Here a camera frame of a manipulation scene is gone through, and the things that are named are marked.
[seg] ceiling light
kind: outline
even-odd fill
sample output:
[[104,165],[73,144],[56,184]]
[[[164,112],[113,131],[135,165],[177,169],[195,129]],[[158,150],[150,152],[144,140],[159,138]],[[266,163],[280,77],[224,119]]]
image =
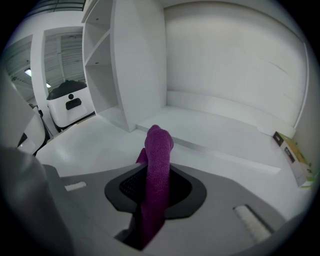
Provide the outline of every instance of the ceiling light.
[[26,73],[28,76],[31,77],[31,69],[30,69],[30,68],[26,69],[26,70],[24,71],[24,73]]

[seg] small box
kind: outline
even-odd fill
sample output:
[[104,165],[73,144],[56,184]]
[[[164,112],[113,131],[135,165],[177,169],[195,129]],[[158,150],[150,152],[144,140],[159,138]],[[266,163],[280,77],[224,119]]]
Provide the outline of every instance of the small box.
[[315,179],[308,162],[301,154],[294,141],[277,131],[273,135],[273,138],[283,150],[283,153],[291,166],[298,186],[302,188],[310,187]]

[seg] white brush strip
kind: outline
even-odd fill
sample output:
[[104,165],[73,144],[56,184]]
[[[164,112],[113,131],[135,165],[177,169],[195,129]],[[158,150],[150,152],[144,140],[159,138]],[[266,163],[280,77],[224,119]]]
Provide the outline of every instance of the white brush strip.
[[87,186],[87,184],[84,182],[84,181],[80,181],[78,183],[75,183],[75,184],[70,184],[70,185],[67,185],[67,186],[64,186],[66,191],[72,191],[72,190],[78,190],[78,189],[81,189],[81,188],[84,188],[85,186]]
[[257,219],[247,206],[237,206],[234,208],[234,211],[257,243],[260,243],[271,236],[270,231],[259,221],[259,219]]

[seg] white floor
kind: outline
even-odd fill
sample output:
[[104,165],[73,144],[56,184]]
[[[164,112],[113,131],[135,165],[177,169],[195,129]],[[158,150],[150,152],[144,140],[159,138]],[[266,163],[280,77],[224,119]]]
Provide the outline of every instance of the white floor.
[[[193,119],[187,123],[180,118],[176,120],[177,124],[181,124],[180,133],[177,133],[174,126],[166,125],[166,117],[160,116],[153,117],[149,123],[167,129],[173,137],[179,137],[179,134],[188,136],[190,133],[193,140],[198,140],[192,141],[191,145],[200,144],[195,147],[200,150],[195,150],[190,144],[182,146],[178,143],[180,141],[176,142],[171,152],[171,163],[232,179],[265,200],[287,220],[305,209],[311,190],[298,188],[287,160],[271,137],[263,133],[260,137],[257,135],[259,132],[256,134],[251,127],[254,135],[252,141],[246,129],[239,126],[237,131],[243,137],[238,139],[234,129],[227,128],[230,125],[228,120],[224,121],[227,125],[225,128],[212,121],[214,129],[209,125],[204,130],[196,130],[197,127],[203,127],[197,123],[199,120]],[[199,133],[202,136],[217,134],[218,137],[215,140],[211,138],[212,141],[203,138],[200,141]],[[136,129],[128,133],[97,115],[72,126],[50,141],[39,150],[36,158],[42,164],[54,166],[61,177],[112,170],[135,163],[144,147],[145,138],[145,131]]]

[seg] purple cloth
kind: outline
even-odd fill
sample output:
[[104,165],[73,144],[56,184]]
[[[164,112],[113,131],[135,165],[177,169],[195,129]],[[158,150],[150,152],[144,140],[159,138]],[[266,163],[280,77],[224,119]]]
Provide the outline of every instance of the purple cloth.
[[145,148],[137,163],[148,162],[145,198],[141,203],[141,239],[145,247],[165,222],[170,195],[170,153],[174,141],[170,134],[153,125],[147,132]]

